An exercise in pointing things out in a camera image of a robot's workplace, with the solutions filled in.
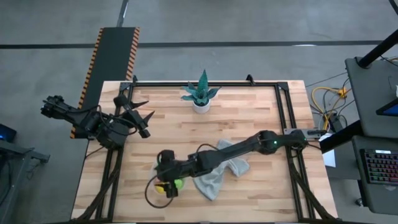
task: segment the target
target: concrete floor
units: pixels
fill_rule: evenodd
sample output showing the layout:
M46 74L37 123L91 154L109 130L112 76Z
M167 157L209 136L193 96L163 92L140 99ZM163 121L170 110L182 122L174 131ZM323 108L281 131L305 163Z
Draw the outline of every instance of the concrete floor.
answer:
M100 27L115 26L122 0L0 0L0 44L92 43ZM397 29L387 0L133 1L124 26L140 26L140 42L381 40ZM139 49L140 80L192 80L205 68L211 80L305 80L344 72L344 59L374 46L224 47ZM0 123L18 131L17 143L51 154L26 181L14 223L68 220L86 140L69 139L70 125L40 114L41 101L62 95L77 105L91 49L0 50ZM398 55L393 48L386 57ZM339 88L346 75L316 86ZM321 102L322 95L317 96ZM358 119L355 105L343 113ZM398 217L359 208L357 183L330 179L339 217L356 222L397 223Z

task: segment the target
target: keyboard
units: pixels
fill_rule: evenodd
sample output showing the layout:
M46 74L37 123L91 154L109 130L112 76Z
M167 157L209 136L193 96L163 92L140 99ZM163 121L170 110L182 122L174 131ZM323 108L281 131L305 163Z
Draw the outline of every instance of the keyboard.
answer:
M398 185L398 151L362 149L361 155L370 184Z

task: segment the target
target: butcher block tabletop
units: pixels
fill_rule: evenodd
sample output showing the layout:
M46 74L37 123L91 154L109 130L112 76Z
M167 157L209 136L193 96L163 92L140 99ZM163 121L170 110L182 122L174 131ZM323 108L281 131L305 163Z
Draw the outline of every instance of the butcher block tabletop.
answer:
M286 81L298 128L313 128L307 92L303 81ZM104 82L99 104L104 113L114 114L113 98L118 95L120 82ZM185 179L179 196L164 209L152 208L145 200L144 189L155 174L151 170L156 155L164 149L174 150L176 158L186 160L200 144L217 145L220 139L231 142L245 140L261 130L282 133L275 89L266 86L224 86L211 100L206 114L196 114L191 101L181 100L187 93L181 87L134 87L133 102L149 102L138 108L145 115L155 111L147 130L151 136L142 139L139 134L127 138L118 184L114 222L294 222L295 213L290 175L285 149L275 154L250 152L247 159L250 170L237 178L230 170L224 174L219 196L209 201L196 188L192 178ZM284 92L285 117L288 118ZM87 154L101 147L90 141ZM81 215L100 190L106 149L84 161L72 218ZM337 217L335 203L319 149L308 147L303 151L308 181L326 210ZM149 189L149 200L164 205L169 199ZM108 211L110 190L105 198L104 214ZM308 217L305 197L300 190L305 217Z

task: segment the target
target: succulent plant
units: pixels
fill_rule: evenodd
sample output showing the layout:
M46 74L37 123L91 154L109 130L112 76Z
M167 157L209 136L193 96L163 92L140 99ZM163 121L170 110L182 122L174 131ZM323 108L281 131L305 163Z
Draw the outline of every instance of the succulent plant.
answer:
M181 99L192 100L197 106L205 106L210 99L216 96L221 87L209 89L206 70L204 70L199 79L198 88L195 88L190 82L188 82L188 86L183 86L182 88L191 95L182 96Z

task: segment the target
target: towel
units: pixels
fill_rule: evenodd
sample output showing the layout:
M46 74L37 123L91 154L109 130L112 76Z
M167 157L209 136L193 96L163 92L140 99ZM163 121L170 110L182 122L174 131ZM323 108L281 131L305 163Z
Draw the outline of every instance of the towel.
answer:
M218 141L217 148L222 150L231 145L233 145L233 143L222 139ZM217 168L213 169L211 173L194 178L193 183L197 189L209 200L215 200L217 198L223 184L226 167L230 168L236 177L242 176L250 169L250 165L246 160L235 157L222 162Z

